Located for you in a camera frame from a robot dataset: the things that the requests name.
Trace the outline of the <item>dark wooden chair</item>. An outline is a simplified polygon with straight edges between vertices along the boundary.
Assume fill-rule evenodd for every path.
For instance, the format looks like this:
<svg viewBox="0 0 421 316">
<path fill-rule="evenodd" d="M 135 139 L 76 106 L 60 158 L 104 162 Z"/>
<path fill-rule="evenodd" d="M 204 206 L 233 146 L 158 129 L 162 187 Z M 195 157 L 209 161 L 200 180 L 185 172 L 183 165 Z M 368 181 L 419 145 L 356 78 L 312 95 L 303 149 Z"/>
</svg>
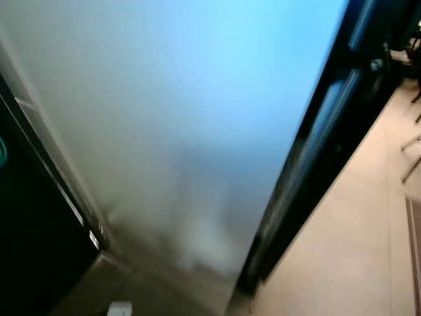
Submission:
<svg viewBox="0 0 421 316">
<path fill-rule="evenodd" d="M 412 31 L 408 42 L 403 46 L 403 50 L 390 50 L 389 54 L 392 61 L 396 61 L 398 70 L 404 78 L 412 79 L 417 84 L 417 95 L 411 101 L 417 103 L 421 99 L 421 80 L 420 80 L 420 38 L 421 27 L 419 24 L 415 25 L 415 30 Z"/>
</svg>

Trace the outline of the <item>metal chair legs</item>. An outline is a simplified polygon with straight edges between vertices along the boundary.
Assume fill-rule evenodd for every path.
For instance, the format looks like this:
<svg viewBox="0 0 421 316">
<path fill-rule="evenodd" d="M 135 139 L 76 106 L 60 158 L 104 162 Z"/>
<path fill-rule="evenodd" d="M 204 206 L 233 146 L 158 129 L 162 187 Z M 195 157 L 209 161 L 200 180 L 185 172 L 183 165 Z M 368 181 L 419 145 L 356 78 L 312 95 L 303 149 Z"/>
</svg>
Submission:
<svg viewBox="0 0 421 316">
<path fill-rule="evenodd" d="M 420 124 L 420 121 L 421 121 L 421 111 L 419 112 L 419 115 L 416 118 L 415 123 Z M 415 138 L 412 138 L 411 140 L 403 144 L 400 150 L 402 151 L 402 153 L 404 153 L 404 151 L 406 151 L 409 147 L 412 147 L 413 144 L 420 144 L 420 142 L 421 142 L 421 133 L 418 133 L 418 135 L 415 136 Z M 415 161 L 412 163 L 408 171 L 404 172 L 404 175 L 402 176 L 402 184 L 405 184 L 406 181 L 408 181 L 409 177 L 420 165 L 420 162 L 421 162 L 421 156 L 419 155 L 417 159 L 415 159 Z"/>
</svg>

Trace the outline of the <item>black cabinet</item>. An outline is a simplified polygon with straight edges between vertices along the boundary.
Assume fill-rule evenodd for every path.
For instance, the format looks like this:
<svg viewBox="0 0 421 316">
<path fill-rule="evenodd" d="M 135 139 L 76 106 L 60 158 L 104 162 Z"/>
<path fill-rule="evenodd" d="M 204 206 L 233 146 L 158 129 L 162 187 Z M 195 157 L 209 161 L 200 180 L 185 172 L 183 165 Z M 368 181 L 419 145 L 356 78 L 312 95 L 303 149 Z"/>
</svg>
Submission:
<svg viewBox="0 0 421 316">
<path fill-rule="evenodd" d="M 99 252 L 3 76 L 0 138 L 0 316 L 46 316 Z"/>
</svg>

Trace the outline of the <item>black edged fridge door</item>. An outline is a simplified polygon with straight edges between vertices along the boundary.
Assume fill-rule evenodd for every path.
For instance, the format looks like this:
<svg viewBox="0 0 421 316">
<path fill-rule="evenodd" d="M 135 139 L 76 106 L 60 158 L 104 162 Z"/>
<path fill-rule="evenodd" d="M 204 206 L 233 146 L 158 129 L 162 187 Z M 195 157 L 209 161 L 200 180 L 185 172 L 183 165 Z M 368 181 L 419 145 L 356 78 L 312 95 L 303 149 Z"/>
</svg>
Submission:
<svg viewBox="0 0 421 316">
<path fill-rule="evenodd" d="M 237 280 L 253 295 L 268 279 L 359 147 L 406 66 L 421 0 L 349 0 L 318 84 Z"/>
</svg>

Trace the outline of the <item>grey white fridge door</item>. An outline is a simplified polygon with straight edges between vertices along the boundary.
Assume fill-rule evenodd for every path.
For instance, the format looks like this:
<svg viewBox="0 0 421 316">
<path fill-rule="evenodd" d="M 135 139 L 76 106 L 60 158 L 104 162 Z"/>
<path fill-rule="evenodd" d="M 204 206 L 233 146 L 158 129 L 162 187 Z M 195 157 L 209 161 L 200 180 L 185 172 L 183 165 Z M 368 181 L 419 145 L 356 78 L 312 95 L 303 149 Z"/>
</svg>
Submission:
<svg viewBox="0 0 421 316">
<path fill-rule="evenodd" d="M 0 0 L 0 56 L 118 256 L 222 315 L 348 2 Z"/>
</svg>

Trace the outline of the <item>brown bordered rug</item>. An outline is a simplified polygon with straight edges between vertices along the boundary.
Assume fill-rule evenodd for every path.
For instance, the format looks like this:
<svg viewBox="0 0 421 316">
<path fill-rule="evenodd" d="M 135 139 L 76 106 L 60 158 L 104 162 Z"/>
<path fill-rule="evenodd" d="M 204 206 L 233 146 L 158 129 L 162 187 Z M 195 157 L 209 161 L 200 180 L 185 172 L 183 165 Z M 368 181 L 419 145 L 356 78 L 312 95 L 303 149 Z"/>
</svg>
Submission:
<svg viewBox="0 0 421 316">
<path fill-rule="evenodd" d="M 408 232 L 412 259 L 413 298 L 415 308 L 414 316 L 421 316 L 421 226 L 419 213 L 421 205 L 417 199 L 407 196 L 406 207 L 408 213 Z"/>
</svg>

